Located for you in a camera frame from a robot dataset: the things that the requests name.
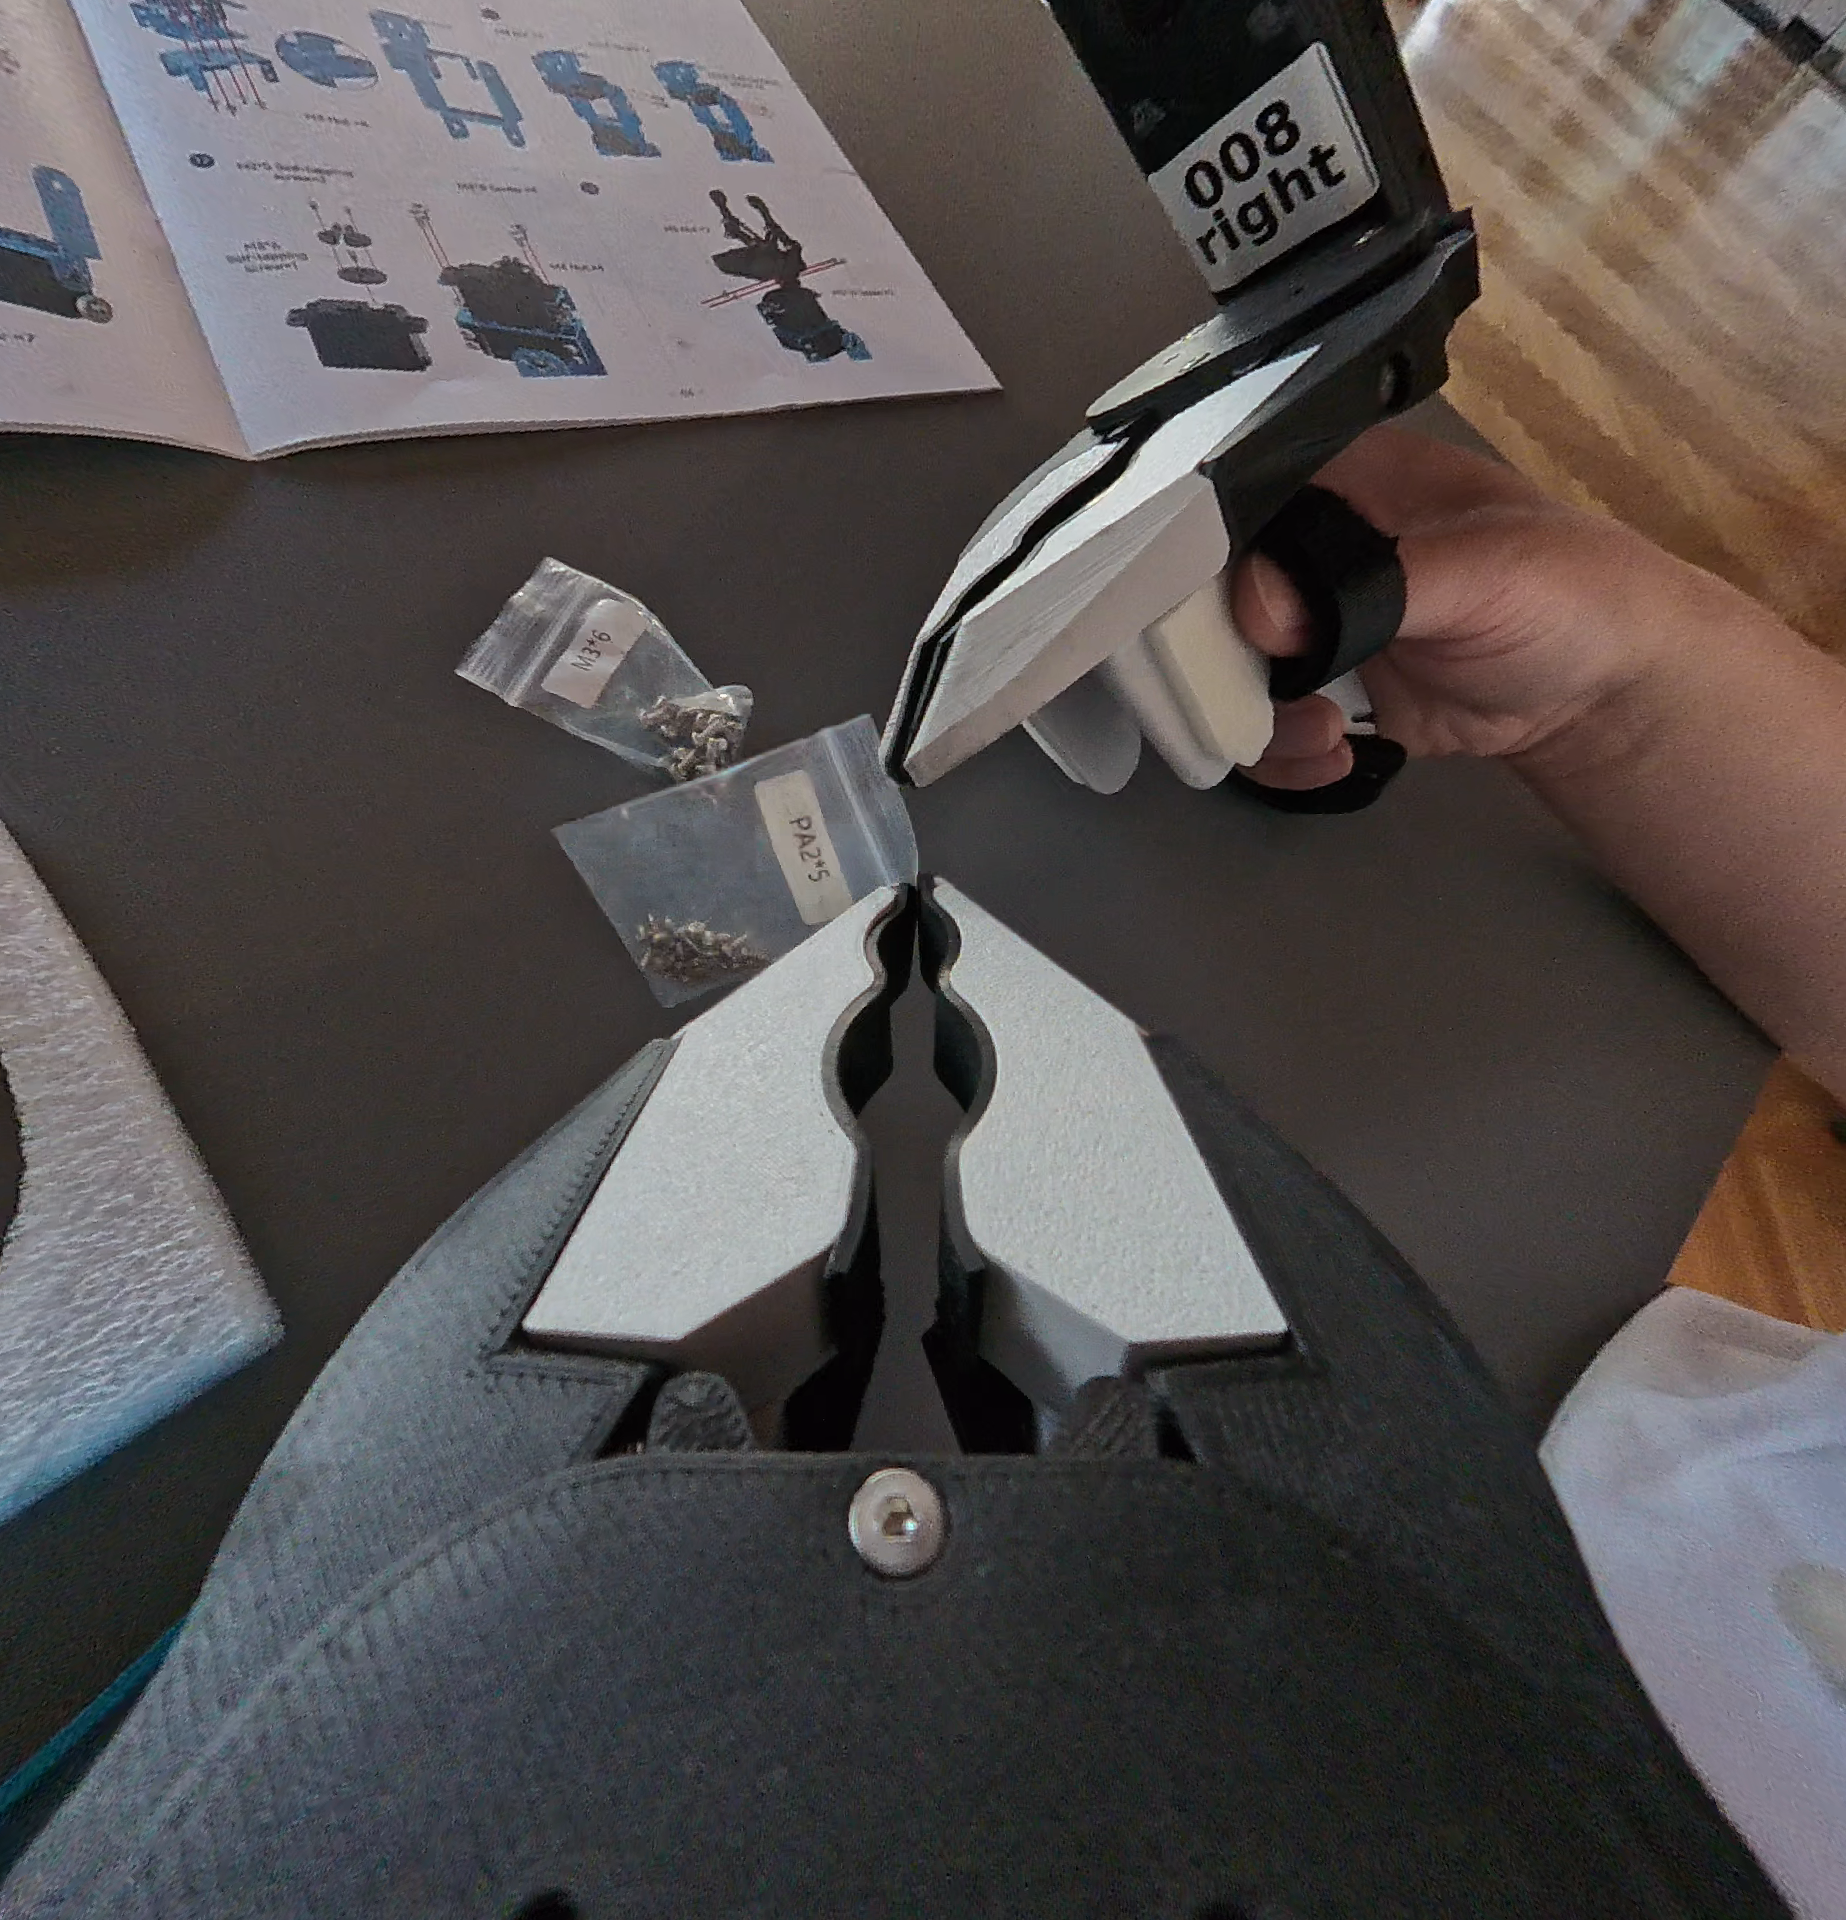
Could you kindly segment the person's white shirt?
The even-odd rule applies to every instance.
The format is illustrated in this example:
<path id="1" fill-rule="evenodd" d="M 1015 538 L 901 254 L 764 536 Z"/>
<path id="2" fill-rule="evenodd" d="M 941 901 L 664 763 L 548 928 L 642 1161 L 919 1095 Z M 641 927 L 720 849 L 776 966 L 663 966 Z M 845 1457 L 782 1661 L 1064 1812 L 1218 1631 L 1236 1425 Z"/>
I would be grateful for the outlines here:
<path id="1" fill-rule="evenodd" d="M 1540 1461 L 1656 1714 L 1798 1917 L 1846 1918 L 1846 1696 L 1776 1611 L 1846 1573 L 1846 1333 L 1671 1289 Z"/>

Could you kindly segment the illustrated instruction booklet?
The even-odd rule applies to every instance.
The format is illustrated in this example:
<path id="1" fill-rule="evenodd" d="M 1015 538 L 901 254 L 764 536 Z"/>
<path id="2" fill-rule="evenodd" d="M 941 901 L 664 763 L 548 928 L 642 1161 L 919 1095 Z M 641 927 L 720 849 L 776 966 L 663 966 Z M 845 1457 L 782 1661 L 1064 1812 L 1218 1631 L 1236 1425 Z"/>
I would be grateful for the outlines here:
<path id="1" fill-rule="evenodd" d="M 0 2 L 0 431 L 264 463 L 997 389 L 744 5 Z"/>

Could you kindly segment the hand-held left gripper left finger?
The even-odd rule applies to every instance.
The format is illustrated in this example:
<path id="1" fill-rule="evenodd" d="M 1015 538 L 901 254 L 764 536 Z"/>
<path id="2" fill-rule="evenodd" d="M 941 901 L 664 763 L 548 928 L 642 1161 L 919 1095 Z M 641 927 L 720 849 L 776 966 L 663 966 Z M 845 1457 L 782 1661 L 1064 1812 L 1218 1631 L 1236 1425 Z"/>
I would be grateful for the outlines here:
<path id="1" fill-rule="evenodd" d="M 917 890 L 880 888 L 683 1027 L 522 1317 L 529 1345 L 723 1378 L 843 1452 L 887 1323 L 860 1114 L 892 1069 Z"/>

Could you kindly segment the person's right hand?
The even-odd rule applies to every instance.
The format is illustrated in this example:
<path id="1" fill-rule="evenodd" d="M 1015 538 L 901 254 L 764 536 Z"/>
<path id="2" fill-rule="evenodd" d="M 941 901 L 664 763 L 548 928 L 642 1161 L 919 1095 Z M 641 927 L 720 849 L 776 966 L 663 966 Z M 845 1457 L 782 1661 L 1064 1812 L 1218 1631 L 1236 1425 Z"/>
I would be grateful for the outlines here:
<path id="1" fill-rule="evenodd" d="M 1513 466 L 1402 427 L 1334 456 L 1319 487 L 1394 542 L 1397 637 L 1364 668 L 1413 757 L 1500 758 L 1558 809 L 1636 781 L 1714 580 Z"/>

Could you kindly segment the white foam frame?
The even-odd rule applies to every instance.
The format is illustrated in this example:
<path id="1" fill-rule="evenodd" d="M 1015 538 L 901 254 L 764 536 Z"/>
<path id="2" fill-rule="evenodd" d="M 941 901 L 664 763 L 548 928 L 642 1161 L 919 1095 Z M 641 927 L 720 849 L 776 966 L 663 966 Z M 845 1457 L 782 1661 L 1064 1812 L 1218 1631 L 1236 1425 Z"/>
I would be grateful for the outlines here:
<path id="1" fill-rule="evenodd" d="M 282 1318 L 118 997 L 0 821 L 0 1527 L 264 1357 Z"/>

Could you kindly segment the person's right forearm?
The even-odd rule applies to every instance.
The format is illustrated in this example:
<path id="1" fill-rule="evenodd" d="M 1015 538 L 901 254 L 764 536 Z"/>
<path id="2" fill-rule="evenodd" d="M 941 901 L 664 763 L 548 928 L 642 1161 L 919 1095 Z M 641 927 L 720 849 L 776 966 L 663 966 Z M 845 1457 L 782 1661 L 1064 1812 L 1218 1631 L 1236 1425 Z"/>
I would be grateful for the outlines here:
<path id="1" fill-rule="evenodd" d="M 1529 670 L 1527 787 L 1846 1106 L 1846 666 L 1734 606 L 1567 628 Z"/>

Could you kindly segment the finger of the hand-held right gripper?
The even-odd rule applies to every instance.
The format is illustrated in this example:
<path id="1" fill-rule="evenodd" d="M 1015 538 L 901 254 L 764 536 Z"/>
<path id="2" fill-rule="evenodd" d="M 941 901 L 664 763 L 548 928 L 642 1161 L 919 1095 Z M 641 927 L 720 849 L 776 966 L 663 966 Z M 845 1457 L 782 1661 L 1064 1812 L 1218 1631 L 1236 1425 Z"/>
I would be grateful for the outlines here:
<path id="1" fill-rule="evenodd" d="M 905 770 L 937 698 L 949 648 L 962 623 L 1022 574 L 1038 547 L 1107 493 L 1130 466 L 1130 434 L 1085 431 L 1030 472 L 962 548 L 937 604 L 924 617 L 885 724 L 880 757 Z"/>
<path id="2" fill-rule="evenodd" d="M 1314 356 L 1296 348 L 1130 437 L 1128 469 L 960 623 L 911 744 L 911 785 L 985 753 L 1220 574 L 1230 533 L 1204 464 Z"/>

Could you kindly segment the blue bracket with black servo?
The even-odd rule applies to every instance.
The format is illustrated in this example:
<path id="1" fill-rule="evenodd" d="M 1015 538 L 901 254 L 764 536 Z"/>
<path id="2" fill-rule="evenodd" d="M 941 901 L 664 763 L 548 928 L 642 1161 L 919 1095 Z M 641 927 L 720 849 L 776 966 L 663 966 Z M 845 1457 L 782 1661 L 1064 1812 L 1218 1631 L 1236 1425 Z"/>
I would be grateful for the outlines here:
<path id="1" fill-rule="evenodd" d="M 157 1679 L 187 1625 L 188 1618 L 179 1616 L 103 1693 L 0 1781 L 0 1834 L 38 1811 L 50 1795 L 73 1787 L 73 1777 L 80 1777 L 80 1771 L 95 1763 L 120 1717 L 130 1712 Z"/>

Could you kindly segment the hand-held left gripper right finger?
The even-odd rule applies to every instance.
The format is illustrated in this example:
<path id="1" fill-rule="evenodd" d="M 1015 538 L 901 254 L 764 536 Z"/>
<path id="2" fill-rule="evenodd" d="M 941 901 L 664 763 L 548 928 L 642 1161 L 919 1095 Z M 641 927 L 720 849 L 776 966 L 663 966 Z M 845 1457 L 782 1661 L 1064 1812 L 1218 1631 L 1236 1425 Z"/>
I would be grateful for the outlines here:
<path id="1" fill-rule="evenodd" d="M 922 1348 L 959 1450 L 1038 1452 L 1097 1381 L 1283 1355 L 1288 1317 L 1145 1029 L 947 879 L 917 913 L 959 1104 Z"/>

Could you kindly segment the clear bag of tiny screws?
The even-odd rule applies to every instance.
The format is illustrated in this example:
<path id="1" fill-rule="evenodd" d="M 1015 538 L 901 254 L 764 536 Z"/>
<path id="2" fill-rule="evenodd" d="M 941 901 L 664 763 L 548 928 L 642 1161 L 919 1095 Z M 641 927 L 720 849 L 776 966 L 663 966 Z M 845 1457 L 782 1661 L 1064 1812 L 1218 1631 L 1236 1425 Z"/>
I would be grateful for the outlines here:
<path id="1" fill-rule="evenodd" d="M 867 717 L 552 837 L 663 1007 L 754 979 L 921 873 L 905 791 Z"/>

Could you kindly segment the clear bag of large screws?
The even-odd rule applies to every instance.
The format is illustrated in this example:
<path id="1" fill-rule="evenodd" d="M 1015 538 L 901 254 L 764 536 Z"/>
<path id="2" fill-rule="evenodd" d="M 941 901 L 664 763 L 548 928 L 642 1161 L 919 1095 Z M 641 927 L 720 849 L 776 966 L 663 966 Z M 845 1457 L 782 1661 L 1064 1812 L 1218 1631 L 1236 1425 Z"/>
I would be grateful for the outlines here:
<path id="1" fill-rule="evenodd" d="M 508 708 L 684 785 L 744 758 L 746 685 L 711 685 L 633 593 L 544 558 L 457 666 Z"/>

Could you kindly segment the dark grey desk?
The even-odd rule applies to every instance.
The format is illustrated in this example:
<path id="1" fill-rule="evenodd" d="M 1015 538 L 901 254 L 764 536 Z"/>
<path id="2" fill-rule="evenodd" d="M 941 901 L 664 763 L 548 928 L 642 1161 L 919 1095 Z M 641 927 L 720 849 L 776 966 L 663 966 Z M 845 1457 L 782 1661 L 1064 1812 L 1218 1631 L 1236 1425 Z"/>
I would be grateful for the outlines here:
<path id="1" fill-rule="evenodd" d="M 674 1017 L 552 829 L 627 770 L 457 678 L 542 557 L 635 589 L 764 742 L 885 719 L 965 540 L 1204 289 L 1041 5 L 757 5 L 992 396 L 241 464 L 0 438 L 0 819 L 287 1326 L 0 1527 L 0 1783 L 190 1607 L 405 1261 Z M 1769 1043 L 1500 767 L 1291 819 L 1011 734 L 922 867 L 1182 1039 L 1436 1287 L 1540 1428 L 1656 1293 Z"/>

